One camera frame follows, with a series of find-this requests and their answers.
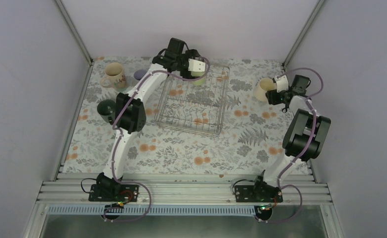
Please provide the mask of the light green cup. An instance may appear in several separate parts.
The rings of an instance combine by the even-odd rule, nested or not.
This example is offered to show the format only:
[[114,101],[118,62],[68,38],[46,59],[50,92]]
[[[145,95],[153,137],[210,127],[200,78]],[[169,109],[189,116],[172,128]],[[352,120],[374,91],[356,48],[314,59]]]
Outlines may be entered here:
[[206,76],[203,77],[202,72],[192,72],[192,76],[195,77],[195,81],[192,82],[194,86],[201,86],[205,84]]

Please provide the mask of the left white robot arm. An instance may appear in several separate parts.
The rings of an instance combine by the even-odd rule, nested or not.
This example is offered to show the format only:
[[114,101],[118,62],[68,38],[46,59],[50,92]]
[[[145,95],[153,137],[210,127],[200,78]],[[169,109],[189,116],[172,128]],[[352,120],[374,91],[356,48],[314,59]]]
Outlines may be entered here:
[[171,38],[151,62],[147,73],[127,93],[116,97],[116,113],[112,129],[116,139],[110,158],[96,179],[101,193],[114,201],[121,195],[118,185],[123,177],[125,157],[137,134],[146,124],[144,103],[169,76],[183,81],[198,81],[207,76],[210,62],[195,49],[188,49],[183,40]]

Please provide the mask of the lilac cup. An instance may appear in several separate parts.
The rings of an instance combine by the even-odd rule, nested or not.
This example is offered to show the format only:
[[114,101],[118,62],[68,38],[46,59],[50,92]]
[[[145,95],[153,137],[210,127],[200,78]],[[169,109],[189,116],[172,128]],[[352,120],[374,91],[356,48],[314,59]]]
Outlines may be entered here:
[[147,73],[147,70],[145,69],[139,69],[137,70],[134,74],[133,74],[133,77],[135,80],[141,80]]

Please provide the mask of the cream mug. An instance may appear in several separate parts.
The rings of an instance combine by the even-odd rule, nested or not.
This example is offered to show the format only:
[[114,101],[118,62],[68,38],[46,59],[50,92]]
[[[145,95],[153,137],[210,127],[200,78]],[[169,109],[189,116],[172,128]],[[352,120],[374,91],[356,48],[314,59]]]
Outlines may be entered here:
[[267,102],[266,93],[276,89],[276,84],[271,78],[262,78],[253,89],[253,96],[261,102]]

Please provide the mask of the coral pattern mug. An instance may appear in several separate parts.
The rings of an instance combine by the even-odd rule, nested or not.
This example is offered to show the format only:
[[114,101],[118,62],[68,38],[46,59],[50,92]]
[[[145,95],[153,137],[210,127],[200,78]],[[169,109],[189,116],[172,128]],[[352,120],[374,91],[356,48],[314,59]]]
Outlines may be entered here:
[[116,91],[122,91],[126,88],[127,82],[124,75],[124,67],[118,62],[106,65],[105,76],[101,79],[100,85],[104,88],[113,88]]

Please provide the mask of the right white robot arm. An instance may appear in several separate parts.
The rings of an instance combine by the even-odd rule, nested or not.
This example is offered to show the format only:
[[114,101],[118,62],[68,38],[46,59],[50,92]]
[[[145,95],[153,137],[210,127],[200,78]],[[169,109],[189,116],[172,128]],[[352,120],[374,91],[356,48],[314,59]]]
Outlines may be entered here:
[[287,175],[299,165],[318,157],[322,151],[331,120],[313,107],[311,96],[306,94],[310,82],[308,77],[301,75],[296,75],[292,83],[285,75],[276,76],[265,93],[269,104],[283,104],[294,117],[282,141],[284,156],[256,178],[252,196],[258,202],[278,199],[282,195],[281,182]]

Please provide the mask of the dark grey mug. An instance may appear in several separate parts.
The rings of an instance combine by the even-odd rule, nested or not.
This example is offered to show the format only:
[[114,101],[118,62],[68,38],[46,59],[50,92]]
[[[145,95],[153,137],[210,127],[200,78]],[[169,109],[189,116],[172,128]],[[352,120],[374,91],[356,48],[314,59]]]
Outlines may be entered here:
[[114,123],[115,112],[116,103],[111,99],[103,100],[97,105],[97,113],[106,123]]

